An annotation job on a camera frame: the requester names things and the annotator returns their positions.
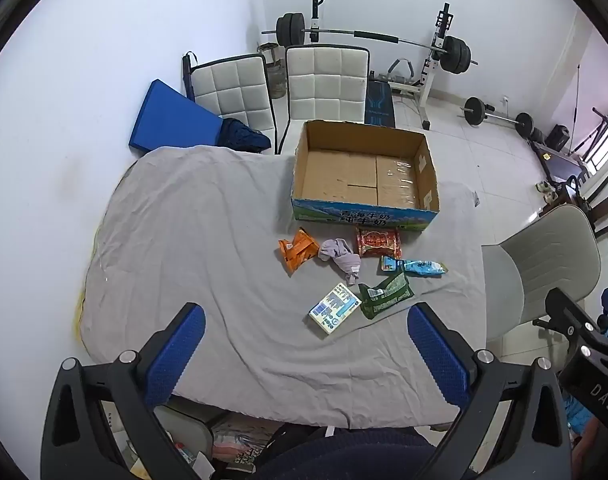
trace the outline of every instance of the box with blue logo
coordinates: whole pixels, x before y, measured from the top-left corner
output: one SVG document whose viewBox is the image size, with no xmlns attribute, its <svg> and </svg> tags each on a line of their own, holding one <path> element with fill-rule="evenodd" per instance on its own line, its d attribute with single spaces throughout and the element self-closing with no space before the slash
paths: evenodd
<svg viewBox="0 0 608 480">
<path fill-rule="evenodd" d="M 297 220 L 415 231 L 440 211 L 422 133 L 320 120 L 302 126 L 290 201 Z"/>
</svg>

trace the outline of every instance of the gray tablecloth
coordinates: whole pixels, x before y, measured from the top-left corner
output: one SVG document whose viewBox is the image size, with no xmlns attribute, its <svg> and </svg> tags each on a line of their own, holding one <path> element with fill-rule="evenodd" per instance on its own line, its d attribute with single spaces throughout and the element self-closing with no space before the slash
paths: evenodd
<svg viewBox="0 0 608 480">
<path fill-rule="evenodd" d="M 320 243 L 354 228 L 292 218 L 291 156 L 199 146 L 161 148 L 126 174 L 97 234 L 80 323 L 96 362 L 139 349 L 187 301 L 206 335 L 175 393 L 263 418 L 368 428 L 453 420 L 408 337 L 406 310 L 426 301 L 474 348 L 485 344 L 484 275 L 473 193 L 441 183 L 441 211 L 402 233 L 405 258 L 441 261 L 440 278 L 411 278 L 415 296 L 375 320 L 358 310 L 326 336 L 307 317 L 344 275 L 305 262 L 289 276 L 278 250 L 302 224 Z M 360 281 L 385 275 L 364 258 Z"/>
</svg>

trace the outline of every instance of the black foam grip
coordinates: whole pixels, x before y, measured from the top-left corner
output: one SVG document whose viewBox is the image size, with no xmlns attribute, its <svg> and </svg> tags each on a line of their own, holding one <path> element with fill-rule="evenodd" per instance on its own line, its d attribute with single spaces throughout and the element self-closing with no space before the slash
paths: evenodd
<svg viewBox="0 0 608 480">
<path fill-rule="evenodd" d="M 388 41 L 389 43 L 399 43 L 397 36 L 389 36 L 388 34 L 376 34 L 375 32 L 364 32 L 363 30 L 354 30 L 353 36 L 356 38 L 368 38 L 369 40 Z"/>
</svg>

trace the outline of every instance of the blue snack package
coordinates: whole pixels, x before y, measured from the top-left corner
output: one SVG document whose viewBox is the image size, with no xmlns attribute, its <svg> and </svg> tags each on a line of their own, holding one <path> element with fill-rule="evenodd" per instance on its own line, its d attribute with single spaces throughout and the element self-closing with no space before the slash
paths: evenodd
<svg viewBox="0 0 608 480">
<path fill-rule="evenodd" d="M 402 267 L 404 272 L 412 272 L 418 276 L 441 276 L 446 274 L 449 269 L 439 262 L 428 260 L 395 260 L 389 256 L 382 256 L 382 270 L 384 272 L 395 272 L 398 267 Z"/>
</svg>

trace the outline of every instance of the red snack package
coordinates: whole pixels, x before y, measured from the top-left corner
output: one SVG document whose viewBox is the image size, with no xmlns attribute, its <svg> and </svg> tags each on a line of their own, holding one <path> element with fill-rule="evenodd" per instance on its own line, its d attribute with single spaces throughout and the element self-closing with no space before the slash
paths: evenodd
<svg viewBox="0 0 608 480">
<path fill-rule="evenodd" d="M 402 243 L 396 229 L 357 228 L 357 252 L 360 256 L 402 258 Z"/>
</svg>

